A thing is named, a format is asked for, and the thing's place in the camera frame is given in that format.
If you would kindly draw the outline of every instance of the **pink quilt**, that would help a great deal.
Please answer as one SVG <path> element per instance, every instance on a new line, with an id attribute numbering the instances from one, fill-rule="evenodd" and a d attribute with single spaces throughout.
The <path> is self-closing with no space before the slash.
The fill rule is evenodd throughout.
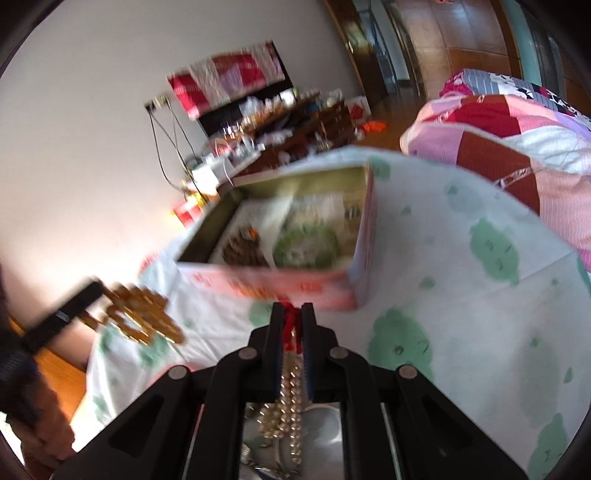
<path id="1" fill-rule="evenodd" d="M 472 170 L 539 214 L 591 270 L 591 131 L 516 95 L 427 103 L 400 139 L 407 155 Z"/>

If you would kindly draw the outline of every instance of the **cardboard box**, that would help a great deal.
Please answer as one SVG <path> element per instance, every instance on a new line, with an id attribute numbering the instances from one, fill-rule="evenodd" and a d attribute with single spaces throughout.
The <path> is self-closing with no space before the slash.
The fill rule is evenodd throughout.
<path id="1" fill-rule="evenodd" d="M 265 301 L 310 301 L 316 308 L 352 310 L 364 304 L 374 245 L 376 201 L 369 166 L 346 167 L 242 183 L 228 191 L 208 213 L 177 260 L 183 275 L 201 289 Z M 208 263 L 218 240 L 245 199 L 303 197 L 363 189 L 365 200 L 353 258 L 347 268 L 333 270 L 234 267 Z"/>

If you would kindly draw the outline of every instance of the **bed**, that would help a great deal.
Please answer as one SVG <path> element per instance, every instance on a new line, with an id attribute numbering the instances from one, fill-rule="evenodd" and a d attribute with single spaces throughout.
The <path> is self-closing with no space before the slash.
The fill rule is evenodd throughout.
<path id="1" fill-rule="evenodd" d="M 369 299 L 356 311 L 317 311 L 319 323 L 372 364 L 415 365 L 531 479 L 543 478 L 591 398 L 585 264 L 534 210 L 462 168 L 346 147 L 278 174 L 366 163 L 378 197 Z M 174 260 L 194 228 L 139 278 L 170 299 L 187 343 L 140 346 L 103 327 L 73 422 L 78 448 L 170 366 L 210 367 L 269 321 L 270 303 L 207 294 L 180 275 Z"/>

